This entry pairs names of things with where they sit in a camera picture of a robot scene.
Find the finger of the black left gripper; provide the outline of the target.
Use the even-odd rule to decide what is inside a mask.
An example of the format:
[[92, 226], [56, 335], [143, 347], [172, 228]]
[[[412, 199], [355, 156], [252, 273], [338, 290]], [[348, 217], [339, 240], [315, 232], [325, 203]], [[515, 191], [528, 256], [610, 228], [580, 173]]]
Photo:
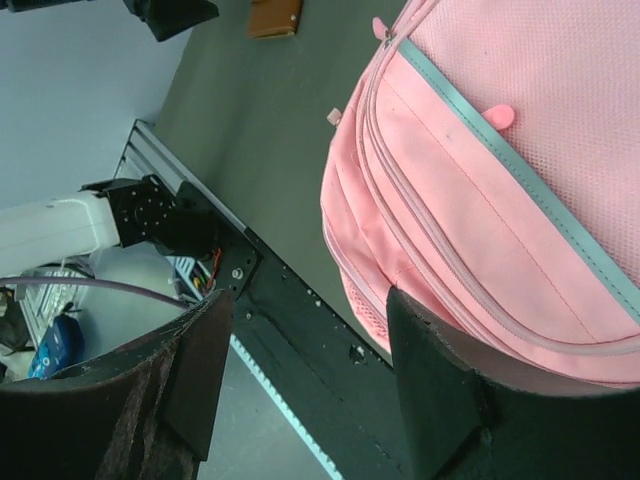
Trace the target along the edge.
[[125, 0], [124, 4], [158, 42], [219, 16], [217, 5], [208, 0]]

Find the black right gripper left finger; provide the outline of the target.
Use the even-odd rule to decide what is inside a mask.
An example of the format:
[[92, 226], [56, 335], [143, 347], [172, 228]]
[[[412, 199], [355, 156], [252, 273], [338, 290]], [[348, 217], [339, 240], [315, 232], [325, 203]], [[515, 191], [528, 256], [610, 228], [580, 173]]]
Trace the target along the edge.
[[1, 387], [4, 479], [194, 479], [211, 444], [232, 330], [222, 290], [47, 380]]

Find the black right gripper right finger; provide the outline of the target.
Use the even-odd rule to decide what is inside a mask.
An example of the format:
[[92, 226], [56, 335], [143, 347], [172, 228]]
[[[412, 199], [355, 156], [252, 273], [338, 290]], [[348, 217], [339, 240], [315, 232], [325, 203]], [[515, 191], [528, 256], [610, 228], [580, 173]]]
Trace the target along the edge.
[[387, 320], [418, 479], [636, 479], [639, 391], [550, 373], [391, 288]]

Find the brown leather wallet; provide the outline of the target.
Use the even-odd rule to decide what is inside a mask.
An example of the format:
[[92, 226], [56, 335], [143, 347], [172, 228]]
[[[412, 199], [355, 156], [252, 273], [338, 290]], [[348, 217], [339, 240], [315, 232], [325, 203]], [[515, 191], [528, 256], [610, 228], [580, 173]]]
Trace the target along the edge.
[[296, 34], [302, 0], [252, 0], [247, 35], [252, 39]]

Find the pink student backpack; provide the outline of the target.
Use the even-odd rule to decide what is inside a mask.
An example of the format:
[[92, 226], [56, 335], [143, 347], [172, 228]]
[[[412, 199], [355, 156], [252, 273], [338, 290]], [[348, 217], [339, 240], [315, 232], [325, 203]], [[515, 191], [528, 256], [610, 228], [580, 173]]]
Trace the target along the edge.
[[322, 229], [390, 346], [398, 288], [504, 354], [639, 383], [639, 5], [409, 1], [336, 131]]

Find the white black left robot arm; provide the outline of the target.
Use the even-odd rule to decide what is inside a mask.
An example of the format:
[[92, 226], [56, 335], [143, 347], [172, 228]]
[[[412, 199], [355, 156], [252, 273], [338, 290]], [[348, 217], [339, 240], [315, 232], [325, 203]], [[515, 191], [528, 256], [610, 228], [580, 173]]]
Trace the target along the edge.
[[[154, 38], [166, 41], [219, 16], [212, 1], [126, 1], [130, 14], [146, 24]], [[159, 195], [155, 184], [135, 180], [120, 192], [87, 185], [67, 196], [1, 211], [1, 274], [15, 276], [66, 257], [91, 254], [116, 245], [136, 244], [145, 233], [126, 218], [122, 208], [144, 189]]]

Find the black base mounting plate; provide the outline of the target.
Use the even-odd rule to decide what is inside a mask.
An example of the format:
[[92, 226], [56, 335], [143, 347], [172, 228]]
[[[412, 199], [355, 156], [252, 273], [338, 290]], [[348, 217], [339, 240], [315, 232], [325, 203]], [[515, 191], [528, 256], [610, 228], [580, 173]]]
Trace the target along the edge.
[[178, 203], [221, 245], [218, 287], [234, 300], [234, 334], [343, 479], [409, 479], [391, 367], [253, 231], [232, 224], [195, 185]]

